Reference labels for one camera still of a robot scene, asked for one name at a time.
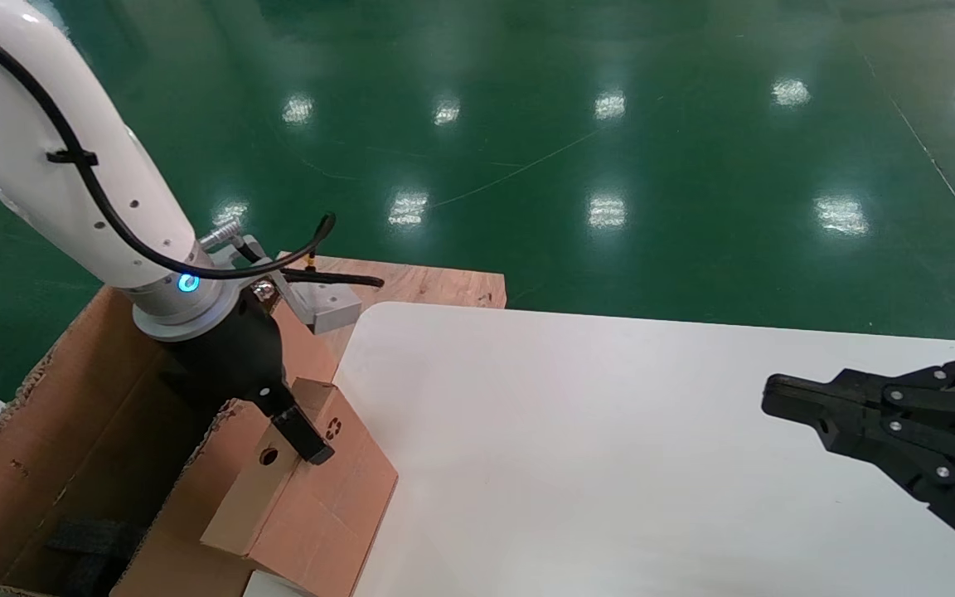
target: green epoxy floor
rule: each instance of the green epoxy floor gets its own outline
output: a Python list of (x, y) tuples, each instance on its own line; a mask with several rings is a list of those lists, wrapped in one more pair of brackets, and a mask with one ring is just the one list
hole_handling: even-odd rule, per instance
[[(955, 0), (34, 3), (201, 230), (336, 211), (326, 253), (514, 309), (955, 337)], [(98, 286), (0, 205), (0, 397)]]

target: plywood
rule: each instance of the plywood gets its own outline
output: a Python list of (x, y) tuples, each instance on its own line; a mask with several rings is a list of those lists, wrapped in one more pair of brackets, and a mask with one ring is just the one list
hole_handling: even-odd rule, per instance
[[(504, 282), (503, 274), (345, 260), (322, 255), (316, 257), (315, 267), (321, 272), (376, 276), (385, 280), (382, 288), (352, 286), (356, 296), (363, 302), (363, 310), (390, 301), (491, 309), (504, 309), (507, 306), (507, 283)], [(345, 354), (345, 346), (354, 327), (350, 325), (319, 335), (319, 339), (337, 360), (341, 360), (342, 354)]]

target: robotic arm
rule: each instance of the robotic arm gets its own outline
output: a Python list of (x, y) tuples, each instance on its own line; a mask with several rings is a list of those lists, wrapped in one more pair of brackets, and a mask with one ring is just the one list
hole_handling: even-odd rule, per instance
[[(190, 373), (224, 398), (257, 404), (304, 460), (321, 464), (333, 455), (289, 393), (278, 326), (250, 290), (270, 275), (297, 310), (280, 270), (313, 253), (333, 215), (302, 249), (276, 261), (239, 239), (236, 224), (198, 240), (94, 73), (23, 0), (0, 0), (0, 201), (128, 295), (138, 328)], [(235, 245), (208, 252), (227, 240)], [(239, 255), (255, 264), (232, 269)], [(380, 286), (357, 276), (318, 280)]]

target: hole in cardboard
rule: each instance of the hole in cardboard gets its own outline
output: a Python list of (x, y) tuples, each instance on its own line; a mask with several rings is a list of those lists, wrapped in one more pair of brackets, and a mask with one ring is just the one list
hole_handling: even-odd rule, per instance
[(266, 449), (260, 453), (260, 463), (264, 466), (268, 466), (272, 462), (275, 462), (275, 459), (278, 457), (277, 449)]

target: white table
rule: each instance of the white table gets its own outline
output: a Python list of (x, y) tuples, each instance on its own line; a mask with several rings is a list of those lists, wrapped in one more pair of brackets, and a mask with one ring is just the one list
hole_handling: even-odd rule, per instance
[(955, 342), (382, 303), (337, 383), (400, 472), (356, 597), (955, 595), (955, 531), (766, 377)]

